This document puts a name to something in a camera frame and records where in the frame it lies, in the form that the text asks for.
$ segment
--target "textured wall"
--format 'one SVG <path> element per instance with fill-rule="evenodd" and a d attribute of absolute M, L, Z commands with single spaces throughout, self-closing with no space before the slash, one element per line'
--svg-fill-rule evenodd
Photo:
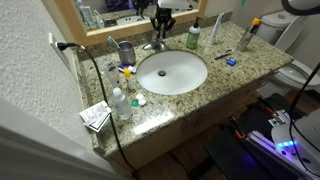
<path fill-rule="evenodd" d="M 0 95 L 91 149 L 77 82 L 48 43 L 48 32 L 63 37 L 41 1 L 0 1 L 0 17 Z"/>

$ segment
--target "cup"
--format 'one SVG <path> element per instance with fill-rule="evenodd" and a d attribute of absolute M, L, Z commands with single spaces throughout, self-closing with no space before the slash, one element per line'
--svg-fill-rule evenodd
<path fill-rule="evenodd" d="M 118 52 L 122 65 L 134 65 L 136 63 L 136 54 L 132 43 L 122 41 L 119 44 Z"/>

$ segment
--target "floor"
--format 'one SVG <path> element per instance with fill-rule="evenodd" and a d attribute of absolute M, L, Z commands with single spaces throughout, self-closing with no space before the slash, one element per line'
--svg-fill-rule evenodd
<path fill-rule="evenodd" d="M 296 94 L 297 91 L 290 91 L 285 95 L 285 98 L 291 102 Z M 304 112 L 310 113 L 320 108 L 320 103 L 307 95 L 303 95 L 297 106 Z M 188 180 L 187 172 L 192 172 L 202 161 L 209 159 L 203 145 L 213 138 L 219 130 L 219 126 L 213 126 L 144 166 L 140 169 L 140 179 Z M 216 166 L 212 166 L 199 178 L 199 180 L 223 179 L 223 175 Z"/>

